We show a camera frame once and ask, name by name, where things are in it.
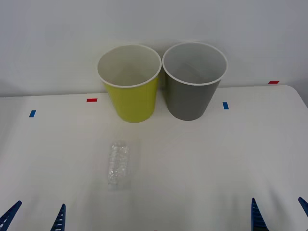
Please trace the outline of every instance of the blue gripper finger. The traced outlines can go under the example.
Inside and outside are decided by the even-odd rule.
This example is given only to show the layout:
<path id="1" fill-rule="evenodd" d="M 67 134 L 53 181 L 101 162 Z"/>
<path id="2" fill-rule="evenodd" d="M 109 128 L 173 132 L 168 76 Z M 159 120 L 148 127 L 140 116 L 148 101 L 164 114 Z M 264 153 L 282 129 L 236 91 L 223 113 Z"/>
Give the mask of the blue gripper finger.
<path id="1" fill-rule="evenodd" d="M 308 203 L 301 197 L 298 198 L 300 205 L 303 207 L 306 215 L 308 216 Z"/>
<path id="2" fill-rule="evenodd" d="M 65 229 L 65 214 L 66 214 L 66 206 L 65 206 L 65 204 L 63 204 L 61 209 L 60 209 L 60 212 L 58 213 L 56 220 L 54 221 L 54 224 L 51 228 L 51 231 L 64 231 L 64 229 Z"/>
<path id="3" fill-rule="evenodd" d="M 254 198 L 251 202 L 251 231 L 269 231 Z"/>
<path id="4" fill-rule="evenodd" d="M 0 218 L 0 231 L 7 231 L 21 204 L 22 202 L 18 201 Z"/>

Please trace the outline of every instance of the yellow paper cup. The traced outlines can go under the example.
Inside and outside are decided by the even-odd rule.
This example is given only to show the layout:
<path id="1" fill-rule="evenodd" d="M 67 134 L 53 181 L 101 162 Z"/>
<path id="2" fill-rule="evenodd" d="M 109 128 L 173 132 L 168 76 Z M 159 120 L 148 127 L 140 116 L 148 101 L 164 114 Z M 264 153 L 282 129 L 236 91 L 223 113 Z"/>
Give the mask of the yellow paper cup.
<path id="1" fill-rule="evenodd" d="M 98 73 L 123 120 L 139 123 L 152 115 L 161 67 L 157 52 L 142 45 L 117 47 L 101 57 Z"/>

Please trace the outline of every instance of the white table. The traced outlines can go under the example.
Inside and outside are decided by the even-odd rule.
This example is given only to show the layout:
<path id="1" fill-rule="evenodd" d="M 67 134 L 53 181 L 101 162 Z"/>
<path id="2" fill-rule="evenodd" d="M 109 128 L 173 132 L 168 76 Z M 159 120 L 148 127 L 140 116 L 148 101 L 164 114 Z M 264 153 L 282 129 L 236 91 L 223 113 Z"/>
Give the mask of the white table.
<path id="1" fill-rule="evenodd" d="M 161 93 L 139 124 L 122 121 L 106 93 L 1 98 L 0 215 L 21 200 L 9 231 L 50 230 L 62 203 L 66 231 L 249 231 L 255 197 L 271 231 L 305 231 L 307 138 L 308 109 L 288 86 L 219 88 L 191 122 Z M 120 139 L 131 184 L 109 190 Z"/>

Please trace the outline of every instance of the blue tape marker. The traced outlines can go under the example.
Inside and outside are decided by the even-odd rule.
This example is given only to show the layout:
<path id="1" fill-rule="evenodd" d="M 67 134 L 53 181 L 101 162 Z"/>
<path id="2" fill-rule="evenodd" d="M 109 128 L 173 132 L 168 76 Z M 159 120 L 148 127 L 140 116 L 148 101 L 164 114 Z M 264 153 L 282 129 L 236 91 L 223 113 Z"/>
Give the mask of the blue tape marker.
<path id="1" fill-rule="evenodd" d="M 229 109 L 229 106 L 228 106 L 228 103 L 227 102 L 222 102 L 223 104 L 223 108 L 226 110 L 226 109 Z"/>
<path id="2" fill-rule="evenodd" d="M 34 117 L 36 110 L 32 110 L 29 117 Z"/>

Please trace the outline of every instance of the cup rim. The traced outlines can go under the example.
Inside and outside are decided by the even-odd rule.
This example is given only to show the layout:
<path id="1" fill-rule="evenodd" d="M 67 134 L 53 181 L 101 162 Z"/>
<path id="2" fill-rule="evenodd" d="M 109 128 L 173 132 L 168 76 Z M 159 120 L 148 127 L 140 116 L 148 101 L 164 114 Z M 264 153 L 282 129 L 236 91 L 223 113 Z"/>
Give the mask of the cup rim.
<path id="1" fill-rule="evenodd" d="M 110 85 L 110 86 L 112 86 L 112 87 L 115 87 L 115 88 L 136 88 L 136 87 L 145 85 L 145 84 L 147 84 L 148 82 L 151 82 L 153 79 L 155 79 L 155 78 L 158 76 L 160 70 L 162 69 L 162 59 L 160 58 L 159 54 L 158 54 L 154 49 L 152 49 L 152 48 L 150 48 L 150 47 L 147 47 L 147 46 L 144 46 L 144 45 L 140 45 L 140 44 L 128 44 L 128 45 L 118 46 L 118 47 L 112 48 L 111 50 L 107 51 L 106 53 L 104 53 L 104 54 L 101 56 L 101 58 L 99 59 L 97 65 L 96 65 L 96 70 L 97 70 L 97 72 L 98 72 L 98 65 L 99 65 L 99 63 L 100 63 L 100 61 L 101 61 L 101 59 L 102 59 L 103 56 L 105 56 L 106 54 L 108 54 L 108 53 L 110 53 L 110 52 L 112 52 L 112 51 L 114 51 L 114 50 L 116 50 L 116 49 L 119 49 L 119 48 L 122 48 L 122 47 L 128 47 L 128 46 L 143 47 L 143 48 L 146 48 L 146 49 L 148 49 L 148 50 L 154 52 L 154 53 L 156 54 L 158 60 L 159 60 L 159 68 L 158 68 L 158 71 L 155 73 L 155 75 L 153 75 L 153 77 L 151 77 L 151 78 L 148 79 L 147 81 L 142 82 L 142 83 L 139 83 L 139 84 L 135 84 L 135 85 L 130 85 L 130 86 L 121 86 L 121 85 L 112 84 L 112 83 L 106 81 L 105 79 L 103 79 L 103 78 L 101 77 L 100 73 L 98 73 L 98 75 L 100 76 L 100 79 L 101 79 L 101 81 L 102 81 L 103 83 L 105 83 L 105 84 L 107 84 L 107 85 Z"/>
<path id="2" fill-rule="evenodd" d="M 222 57 L 223 57 L 224 60 L 226 61 L 226 69 L 225 69 L 225 72 L 224 72 L 224 73 L 221 75 L 221 77 L 219 77 L 218 79 L 216 79 L 216 80 L 214 80 L 214 81 L 211 81 L 211 82 L 207 82 L 207 83 L 189 83 L 189 82 L 185 82 L 185 81 L 183 81 L 183 80 L 180 80 L 180 79 L 174 77 L 173 75 L 171 75 L 171 74 L 167 71 L 167 69 L 166 69 L 166 67 L 165 67 L 165 56 L 166 56 L 166 54 L 167 54 L 171 49 L 173 49 L 173 48 L 175 48 L 175 47 L 177 47 L 177 46 L 183 45 L 183 44 L 201 44 L 201 45 L 208 46 L 208 47 L 211 47 L 211 48 L 215 49 L 216 51 L 218 51 L 218 52 L 222 55 Z M 177 82 L 180 82 L 180 83 L 183 83 L 183 84 L 186 84 L 186 85 L 191 85 L 191 86 L 205 86 L 205 85 L 210 85 L 210 84 L 216 83 L 216 82 L 220 81 L 220 80 L 225 76 L 225 74 L 226 74 L 226 72 L 227 72 L 227 70 L 228 70 L 228 60 L 227 60 L 226 56 L 224 55 L 224 53 L 221 52 L 218 48 L 216 48 L 216 47 L 214 47 L 214 46 L 212 46 L 212 45 L 210 45 L 210 44 L 203 43 L 203 42 L 181 42 L 181 43 L 179 43 L 179 44 L 176 44 L 176 45 L 170 47 L 170 48 L 169 48 L 168 50 L 166 50 L 166 52 L 164 53 L 162 63 L 163 63 L 164 71 L 165 71 L 171 78 L 173 78 L 173 79 L 174 79 L 175 81 L 177 81 Z"/>

